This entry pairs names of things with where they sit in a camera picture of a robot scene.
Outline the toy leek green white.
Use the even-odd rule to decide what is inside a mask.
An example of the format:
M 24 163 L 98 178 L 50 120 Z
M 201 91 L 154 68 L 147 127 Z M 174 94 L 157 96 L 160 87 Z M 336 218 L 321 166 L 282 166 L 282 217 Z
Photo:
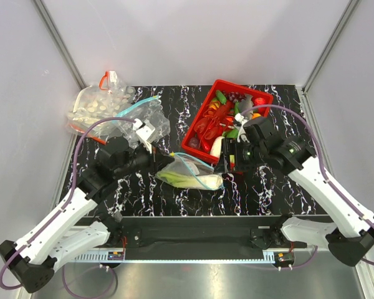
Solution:
M 181 189 L 215 191 L 223 187 L 223 178 L 218 174 L 187 176 L 174 172 L 158 173 L 156 177 L 170 186 Z

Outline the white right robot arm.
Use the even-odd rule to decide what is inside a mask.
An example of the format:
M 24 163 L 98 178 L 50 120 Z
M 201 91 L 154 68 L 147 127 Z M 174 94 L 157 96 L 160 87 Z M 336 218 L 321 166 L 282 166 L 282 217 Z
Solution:
M 241 124 L 236 139 L 221 143 L 217 173 L 248 172 L 267 164 L 304 188 L 330 216 L 331 222 L 314 222 L 281 216 L 265 231 L 265 244 L 284 247 L 289 242 L 327 248 L 350 267 L 363 260 L 374 246 L 374 213 L 361 205 L 322 166 L 319 154 L 302 138 L 283 138 L 271 121 L 237 114 Z

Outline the white toy radish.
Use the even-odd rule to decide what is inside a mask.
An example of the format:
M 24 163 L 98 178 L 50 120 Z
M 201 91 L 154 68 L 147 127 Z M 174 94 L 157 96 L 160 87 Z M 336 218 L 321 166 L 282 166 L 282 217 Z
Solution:
M 213 145 L 209 152 L 211 156 L 214 156 L 216 158 L 220 157 L 223 139 L 224 139 L 223 136 L 219 136 L 214 140 Z

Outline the blue zipper clear bag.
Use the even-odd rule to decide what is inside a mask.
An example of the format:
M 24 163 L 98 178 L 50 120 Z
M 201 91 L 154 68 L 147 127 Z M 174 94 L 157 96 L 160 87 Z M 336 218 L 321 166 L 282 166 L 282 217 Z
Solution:
M 157 172 L 156 175 L 164 172 L 174 172 L 187 176 L 216 174 L 214 173 L 214 168 L 211 165 L 189 154 L 170 153 L 170 156 L 174 157 L 175 160 L 171 164 L 164 167 L 161 171 Z

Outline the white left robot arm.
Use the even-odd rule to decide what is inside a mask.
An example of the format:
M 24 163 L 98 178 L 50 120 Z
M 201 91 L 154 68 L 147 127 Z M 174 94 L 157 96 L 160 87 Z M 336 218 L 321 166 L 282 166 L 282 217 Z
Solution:
M 151 144 L 132 149 L 123 137 L 112 138 L 59 204 L 29 233 L 0 244 L 0 256 L 28 293 L 43 288 L 64 264 L 101 245 L 114 247 L 122 240 L 122 225 L 100 215 L 86 229 L 63 236 L 91 210 L 115 192 L 118 180 L 139 171 L 155 174 L 174 161 Z

